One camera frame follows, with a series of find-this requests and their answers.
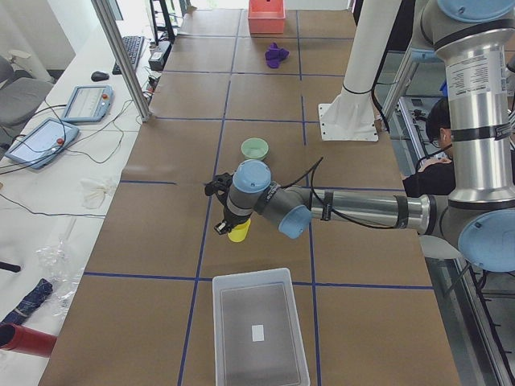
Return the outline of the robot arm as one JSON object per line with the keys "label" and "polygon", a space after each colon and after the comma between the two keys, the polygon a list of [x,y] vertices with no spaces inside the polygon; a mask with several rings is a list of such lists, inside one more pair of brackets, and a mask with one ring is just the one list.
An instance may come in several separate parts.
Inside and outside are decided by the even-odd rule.
{"label": "robot arm", "polygon": [[412,228],[437,236],[490,272],[514,268],[514,184],[505,84],[505,43],[514,32],[511,1],[423,1],[415,8],[414,47],[444,62],[455,189],[449,195],[377,196],[281,186],[262,161],[206,184],[224,208],[224,235],[257,213],[290,238],[312,219],[377,229]]}

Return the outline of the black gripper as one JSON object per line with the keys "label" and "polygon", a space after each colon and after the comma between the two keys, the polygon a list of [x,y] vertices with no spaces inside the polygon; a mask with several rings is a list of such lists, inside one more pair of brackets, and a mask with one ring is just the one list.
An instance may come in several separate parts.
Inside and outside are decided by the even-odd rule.
{"label": "black gripper", "polygon": [[206,196],[215,195],[223,205],[223,220],[214,226],[218,235],[230,233],[235,226],[248,220],[252,213],[251,208],[240,208],[229,199],[232,179],[232,175],[223,173],[222,175],[216,175],[211,182],[204,186]]}

